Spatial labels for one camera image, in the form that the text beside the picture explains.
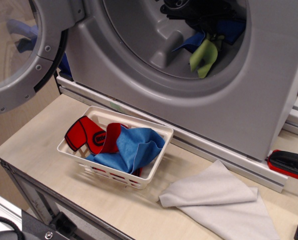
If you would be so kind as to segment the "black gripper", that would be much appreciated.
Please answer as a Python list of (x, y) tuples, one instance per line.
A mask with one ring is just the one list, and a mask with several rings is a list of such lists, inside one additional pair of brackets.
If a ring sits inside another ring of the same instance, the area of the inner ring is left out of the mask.
[(165, 0), (160, 12), (172, 20), (184, 20), (192, 28), (200, 27), (212, 37), (219, 35), (221, 23), (246, 23), (226, 0)]

